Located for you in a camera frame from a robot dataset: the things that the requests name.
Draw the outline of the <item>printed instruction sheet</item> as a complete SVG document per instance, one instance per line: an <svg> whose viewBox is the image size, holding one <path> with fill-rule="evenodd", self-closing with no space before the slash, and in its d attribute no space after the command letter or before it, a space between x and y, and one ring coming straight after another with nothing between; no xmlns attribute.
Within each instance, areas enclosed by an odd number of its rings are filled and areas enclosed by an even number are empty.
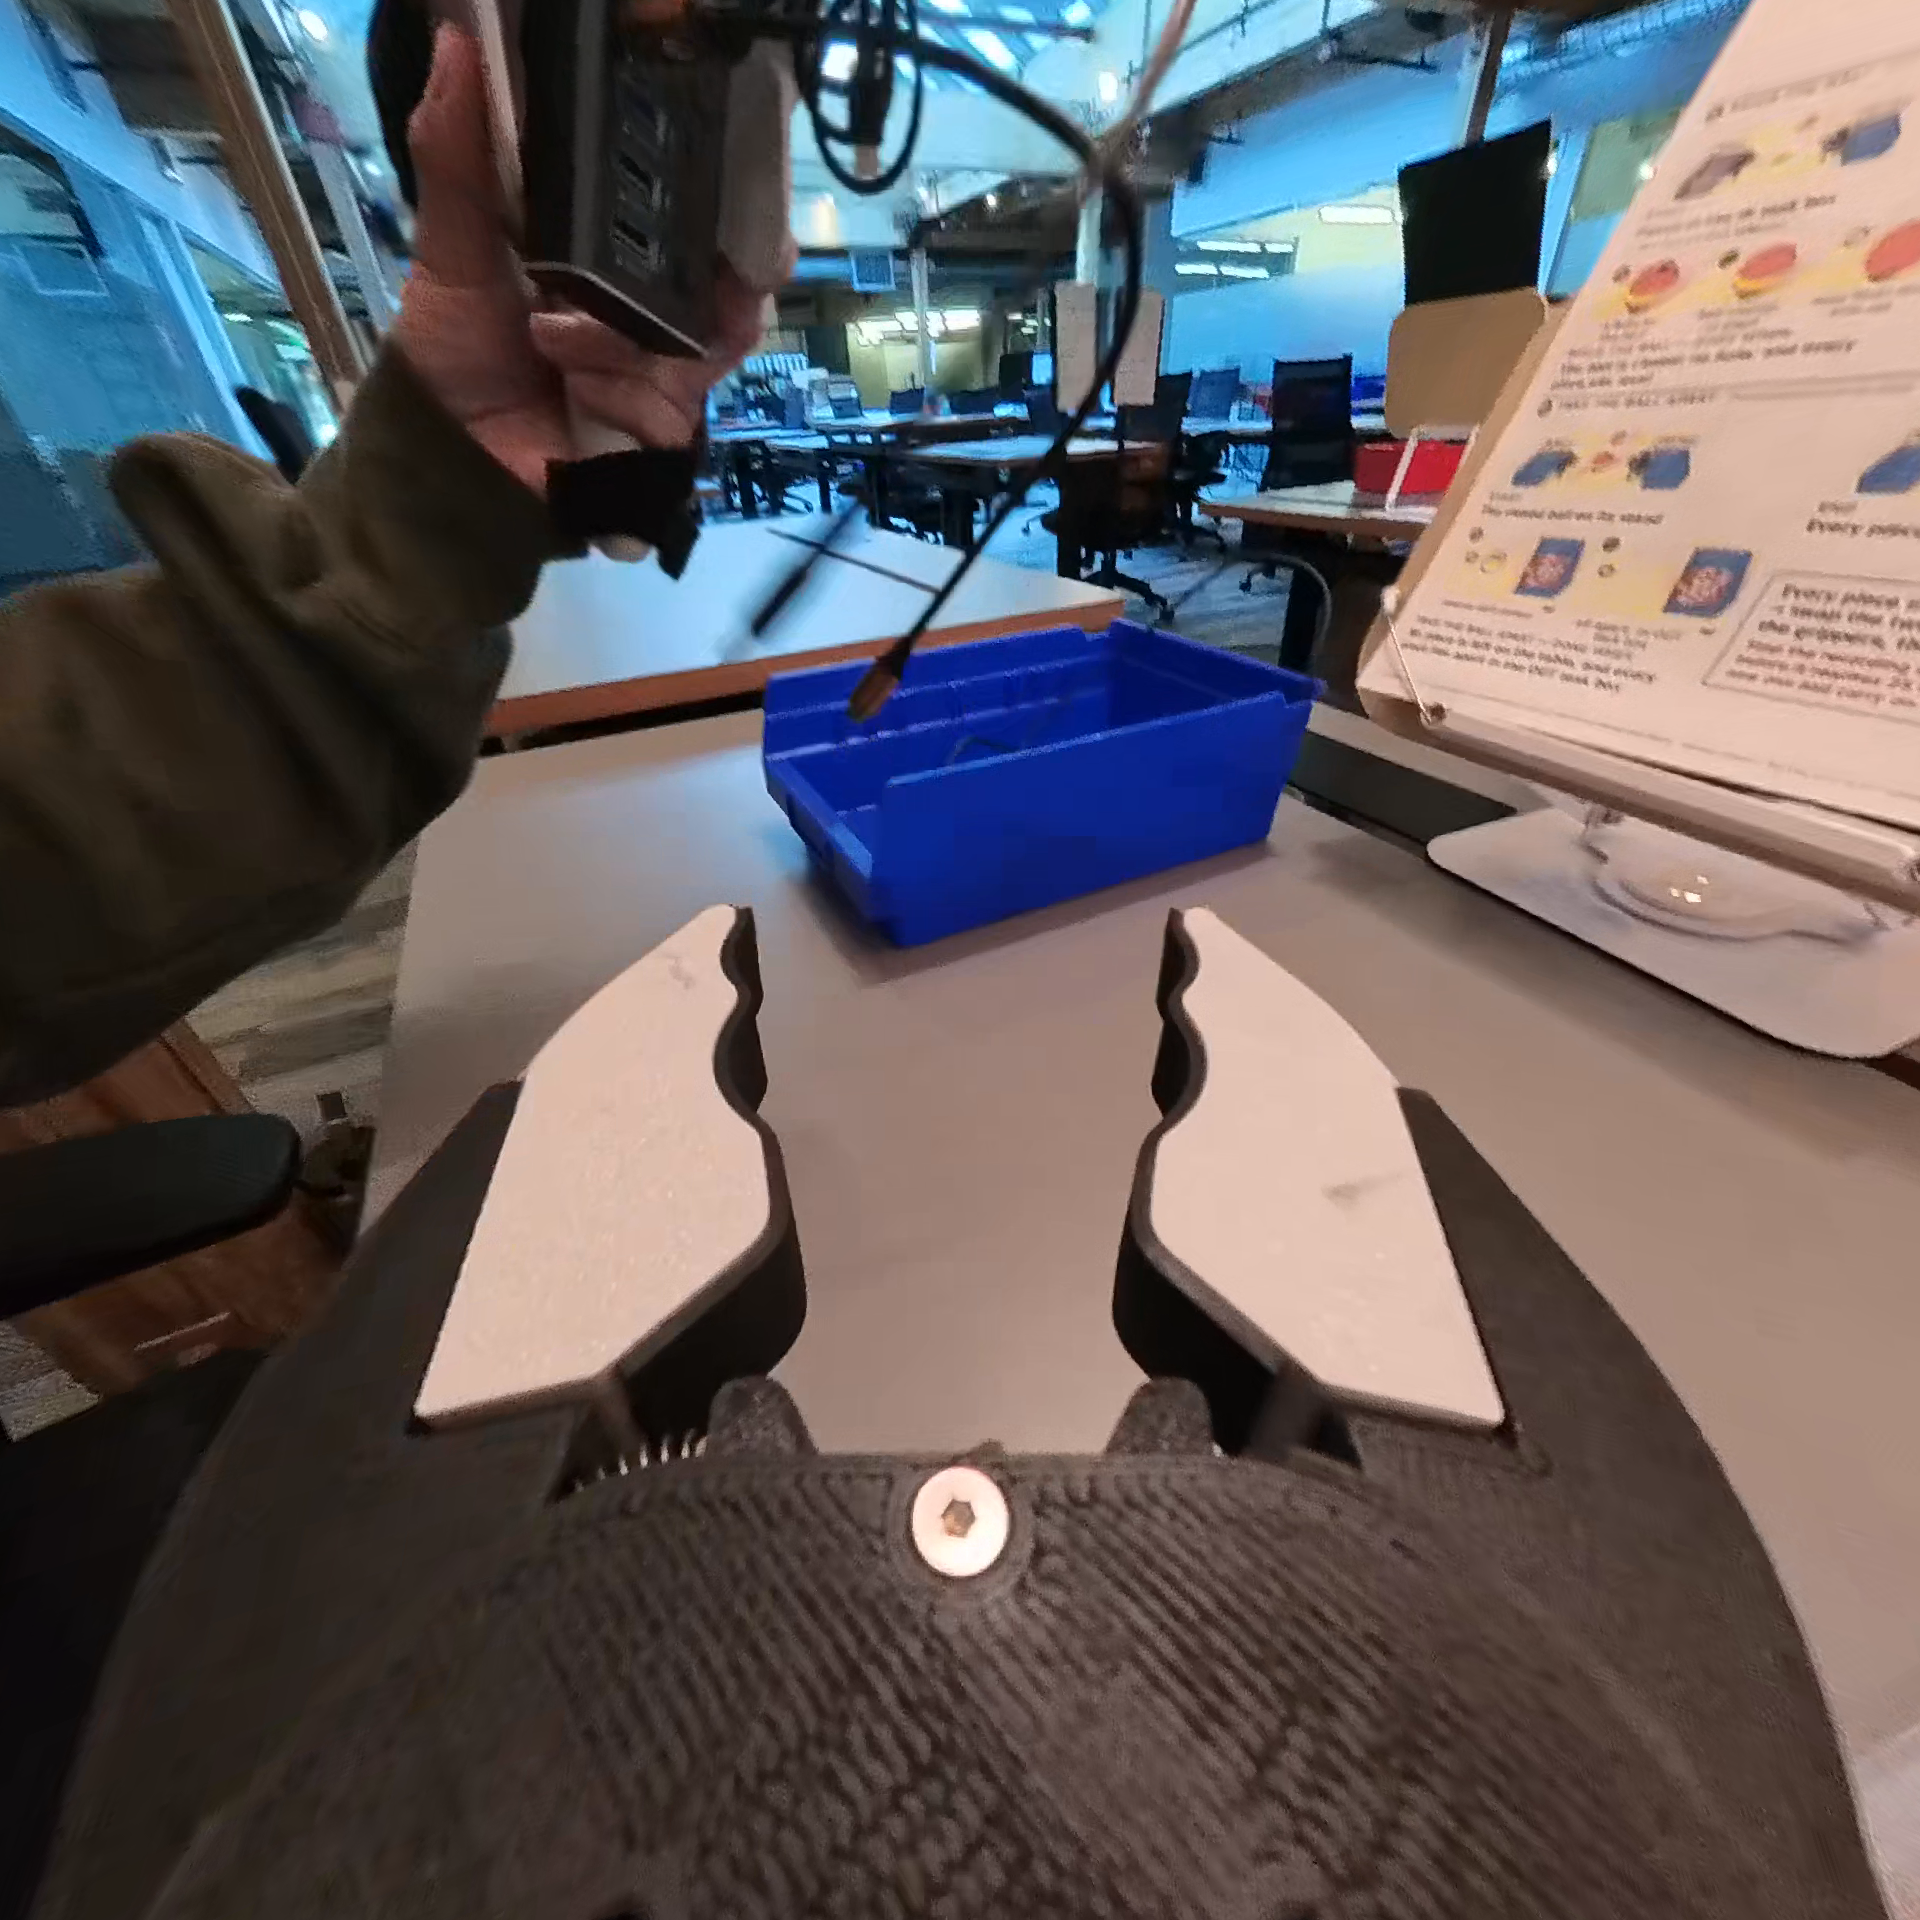
<svg viewBox="0 0 1920 1920"><path fill-rule="evenodd" d="M1917 4L1751 4L1357 691L1917 809Z"/></svg>

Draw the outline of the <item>blue plastic bin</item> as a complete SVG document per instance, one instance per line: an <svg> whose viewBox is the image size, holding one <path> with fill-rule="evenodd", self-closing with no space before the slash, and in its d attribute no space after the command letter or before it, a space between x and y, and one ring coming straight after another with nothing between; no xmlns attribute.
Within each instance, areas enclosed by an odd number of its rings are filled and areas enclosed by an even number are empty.
<svg viewBox="0 0 1920 1920"><path fill-rule="evenodd" d="M1317 676L1172 632L1025 632L772 676L761 770L851 916L924 946L1261 844Z"/></svg>

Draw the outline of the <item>person's left hand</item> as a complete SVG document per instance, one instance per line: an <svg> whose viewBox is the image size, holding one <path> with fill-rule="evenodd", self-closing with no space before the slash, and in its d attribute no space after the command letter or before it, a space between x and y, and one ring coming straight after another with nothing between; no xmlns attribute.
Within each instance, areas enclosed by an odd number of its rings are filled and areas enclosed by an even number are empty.
<svg viewBox="0 0 1920 1920"><path fill-rule="evenodd" d="M759 232L724 248L710 348L699 358L643 352L610 328L541 308L510 241L490 142L481 43L458 16L435 21L431 65L409 122L417 248L390 342L445 416L541 496L551 464L587 456L577 426L614 448L691 448L710 387L761 340L797 260L791 170L759 200Z"/></svg>

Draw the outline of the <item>grey desk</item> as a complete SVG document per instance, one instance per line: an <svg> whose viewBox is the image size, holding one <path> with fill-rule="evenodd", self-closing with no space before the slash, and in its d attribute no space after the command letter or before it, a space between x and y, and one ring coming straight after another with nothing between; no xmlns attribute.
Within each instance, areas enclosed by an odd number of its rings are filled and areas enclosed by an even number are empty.
<svg viewBox="0 0 1920 1920"><path fill-rule="evenodd" d="M1775 1046L1285 796L1266 850L898 952L823 897L753 714L486 760L418 846L369 1211L574 1008L750 905L827 1450L1098 1448L1172 905L1426 1090L1631 1325L1771 1555L1846 1747L1915 1731L1915 1090Z"/></svg>

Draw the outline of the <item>grey usb hub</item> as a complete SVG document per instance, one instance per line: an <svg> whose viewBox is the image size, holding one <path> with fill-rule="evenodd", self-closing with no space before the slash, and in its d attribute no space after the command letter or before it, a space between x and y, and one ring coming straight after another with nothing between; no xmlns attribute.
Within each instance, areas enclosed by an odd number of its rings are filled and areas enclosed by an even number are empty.
<svg viewBox="0 0 1920 1920"><path fill-rule="evenodd" d="M732 270L774 293L794 256L794 56L757 4L523 4L519 256L554 290L594 293L699 334Z"/></svg>

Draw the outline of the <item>brown cardboard panel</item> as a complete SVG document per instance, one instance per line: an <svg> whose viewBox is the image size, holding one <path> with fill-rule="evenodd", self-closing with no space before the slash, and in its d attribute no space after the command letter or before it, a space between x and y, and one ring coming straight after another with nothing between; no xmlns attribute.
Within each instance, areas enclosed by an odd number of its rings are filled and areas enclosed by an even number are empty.
<svg viewBox="0 0 1920 1920"><path fill-rule="evenodd" d="M1411 441L1479 427L1550 313L1534 288L1404 306L1386 348L1387 437Z"/></svg>

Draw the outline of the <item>wood-edged table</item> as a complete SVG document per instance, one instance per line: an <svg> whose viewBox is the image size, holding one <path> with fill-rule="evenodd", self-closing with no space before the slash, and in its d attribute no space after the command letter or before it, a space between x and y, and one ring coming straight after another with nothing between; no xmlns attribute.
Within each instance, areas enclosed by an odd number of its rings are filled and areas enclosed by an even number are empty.
<svg viewBox="0 0 1920 1920"><path fill-rule="evenodd" d="M710 524L678 578L654 561L549 566L513 624L486 736L676 714L757 694L786 670L881 657L963 563L958 549L862 522L754 634L753 618L827 532L818 515Z"/></svg>

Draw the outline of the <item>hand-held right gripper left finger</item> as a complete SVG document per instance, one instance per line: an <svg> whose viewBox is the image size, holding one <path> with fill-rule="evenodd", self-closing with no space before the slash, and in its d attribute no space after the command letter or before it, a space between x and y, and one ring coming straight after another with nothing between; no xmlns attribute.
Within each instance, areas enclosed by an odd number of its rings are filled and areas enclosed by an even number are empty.
<svg viewBox="0 0 1920 1920"><path fill-rule="evenodd" d="M515 1114L417 1393L421 1427L581 1409L708 1427L799 1338L807 1282L761 1116L754 912L717 904L590 997Z"/></svg>

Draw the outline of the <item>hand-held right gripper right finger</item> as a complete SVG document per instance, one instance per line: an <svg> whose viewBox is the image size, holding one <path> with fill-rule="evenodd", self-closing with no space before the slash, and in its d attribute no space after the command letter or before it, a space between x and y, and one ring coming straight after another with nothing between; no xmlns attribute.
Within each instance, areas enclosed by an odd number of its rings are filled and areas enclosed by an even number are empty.
<svg viewBox="0 0 1920 1920"><path fill-rule="evenodd" d="M1218 1454L1355 1454L1357 1418L1499 1434L1398 1080L1206 907L1167 912L1156 1010L1114 1282L1139 1370L1198 1393Z"/></svg>

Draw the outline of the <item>black monitor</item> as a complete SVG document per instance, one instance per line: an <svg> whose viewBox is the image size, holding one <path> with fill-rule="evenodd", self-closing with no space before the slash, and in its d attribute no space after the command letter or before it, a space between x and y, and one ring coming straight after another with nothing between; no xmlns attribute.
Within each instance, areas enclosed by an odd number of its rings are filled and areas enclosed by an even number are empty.
<svg viewBox="0 0 1920 1920"><path fill-rule="evenodd" d="M1535 290L1553 122L1398 170L1404 306Z"/></svg>

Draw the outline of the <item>white document stand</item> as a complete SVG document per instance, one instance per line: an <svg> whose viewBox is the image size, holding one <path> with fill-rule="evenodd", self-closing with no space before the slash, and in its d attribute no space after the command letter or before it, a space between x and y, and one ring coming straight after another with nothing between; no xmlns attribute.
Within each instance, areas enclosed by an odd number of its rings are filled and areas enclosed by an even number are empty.
<svg viewBox="0 0 1920 1920"><path fill-rule="evenodd" d="M1539 806L1436 834L1428 861L1815 1057L1915 1062L1915 829L1499 725L1426 688L1386 588L1357 691L1387 734L1524 781Z"/></svg>

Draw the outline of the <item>black office chair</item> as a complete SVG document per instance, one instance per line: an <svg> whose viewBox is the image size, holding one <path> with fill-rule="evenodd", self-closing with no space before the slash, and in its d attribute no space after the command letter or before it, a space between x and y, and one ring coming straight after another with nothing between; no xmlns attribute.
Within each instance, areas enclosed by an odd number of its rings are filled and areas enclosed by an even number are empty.
<svg viewBox="0 0 1920 1920"><path fill-rule="evenodd" d="M1158 376L1149 403L1116 405L1114 453L1069 461L1059 502L1041 522L1054 532L1059 577L1127 593L1163 626L1172 622L1172 604L1123 571L1119 561L1156 545L1167 529L1190 387L1189 372Z"/></svg>

